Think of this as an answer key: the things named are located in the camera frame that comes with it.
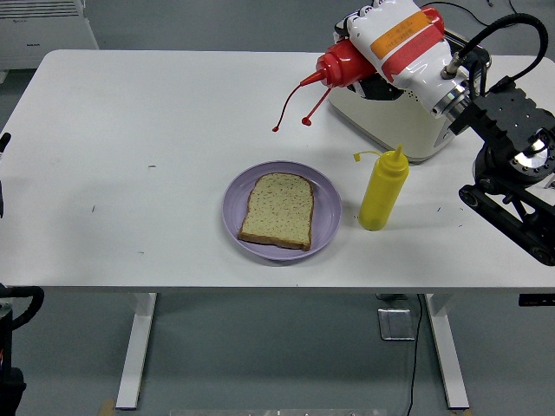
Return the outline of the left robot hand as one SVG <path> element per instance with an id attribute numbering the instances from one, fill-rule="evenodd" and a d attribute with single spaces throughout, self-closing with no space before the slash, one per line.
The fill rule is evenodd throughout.
<path id="1" fill-rule="evenodd" d="M 3 153 L 5 152 L 6 147 L 10 143 L 11 134 L 5 132 L 0 139 L 0 158 L 3 157 Z M 3 218 L 4 214 L 4 204 L 3 204 L 3 188 L 0 185 L 0 218 Z"/>

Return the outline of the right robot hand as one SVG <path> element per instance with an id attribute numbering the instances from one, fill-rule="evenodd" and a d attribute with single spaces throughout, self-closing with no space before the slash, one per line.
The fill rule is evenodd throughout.
<path id="1" fill-rule="evenodd" d="M 347 38 L 390 85 L 409 90 L 431 114 L 447 111 L 447 96 L 465 76 L 444 76 L 450 47 L 432 18 L 412 1 L 374 1 L 339 23 Z"/>

